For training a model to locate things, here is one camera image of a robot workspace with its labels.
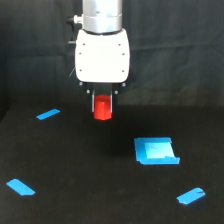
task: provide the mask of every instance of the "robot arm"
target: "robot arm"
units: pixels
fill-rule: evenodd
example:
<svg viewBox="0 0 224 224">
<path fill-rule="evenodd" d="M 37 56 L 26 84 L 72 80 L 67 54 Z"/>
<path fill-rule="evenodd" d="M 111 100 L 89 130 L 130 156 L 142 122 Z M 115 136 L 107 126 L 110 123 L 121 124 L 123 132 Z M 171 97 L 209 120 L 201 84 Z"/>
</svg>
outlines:
<svg viewBox="0 0 224 224">
<path fill-rule="evenodd" d="M 130 67 L 128 36 L 122 28 L 122 0 L 83 0 L 82 16 L 75 15 L 67 22 L 73 29 L 74 24 L 82 24 L 75 42 L 76 75 L 92 95 L 94 117 L 110 119 L 118 87 L 125 85 Z M 106 117 L 97 116 L 99 101 L 109 105 L 100 109 L 107 111 Z"/>
</svg>

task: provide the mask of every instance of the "black background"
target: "black background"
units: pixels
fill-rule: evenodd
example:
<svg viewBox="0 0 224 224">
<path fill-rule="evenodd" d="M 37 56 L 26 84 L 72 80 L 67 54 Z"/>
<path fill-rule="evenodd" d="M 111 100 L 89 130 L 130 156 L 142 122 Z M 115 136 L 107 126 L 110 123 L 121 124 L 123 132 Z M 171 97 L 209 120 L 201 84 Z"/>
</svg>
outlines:
<svg viewBox="0 0 224 224">
<path fill-rule="evenodd" d="M 39 121 L 56 107 L 59 114 Z M 86 106 L 13 104 L 0 125 L 4 224 L 223 223 L 224 109 L 120 106 L 107 122 Z M 170 137 L 179 165 L 144 166 L 134 138 Z M 33 189 L 20 196 L 19 179 Z M 185 206 L 177 197 L 200 187 Z"/>
<path fill-rule="evenodd" d="M 119 103 L 223 106 L 223 8 L 221 0 L 124 0 L 134 81 Z M 68 77 L 74 46 L 66 17 L 74 14 L 82 14 L 81 0 L 0 0 L 0 87 L 8 105 L 86 104 L 75 74 Z"/>
</svg>

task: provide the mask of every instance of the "blue folded paper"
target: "blue folded paper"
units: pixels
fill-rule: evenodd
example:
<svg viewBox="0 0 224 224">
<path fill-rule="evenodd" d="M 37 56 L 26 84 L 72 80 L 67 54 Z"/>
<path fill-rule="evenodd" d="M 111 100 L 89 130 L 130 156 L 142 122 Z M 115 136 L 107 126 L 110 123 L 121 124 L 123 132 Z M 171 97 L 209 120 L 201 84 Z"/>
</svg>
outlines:
<svg viewBox="0 0 224 224">
<path fill-rule="evenodd" d="M 178 201 L 182 204 L 188 205 L 191 202 L 205 196 L 204 191 L 201 188 L 195 188 L 179 197 L 177 197 Z"/>
<path fill-rule="evenodd" d="M 135 139 L 136 159 L 143 165 L 179 164 L 171 143 L 170 138 Z"/>
<path fill-rule="evenodd" d="M 24 195 L 33 195 L 35 191 L 27 187 L 24 183 L 21 181 L 14 179 L 7 183 L 7 185 L 12 188 L 14 191 L 16 191 L 21 196 Z"/>
<path fill-rule="evenodd" d="M 51 116 L 53 116 L 55 114 L 58 114 L 58 113 L 60 113 L 59 110 L 53 109 L 53 110 L 50 110 L 50 111 L 48 111 L 46 113 L 43 113 L 43 114 L 38 115 L 37 118 L 39 120 L 43 120 L 43 119 L 46 119 L 46 118 L 51 117 Z"/>
</svg>

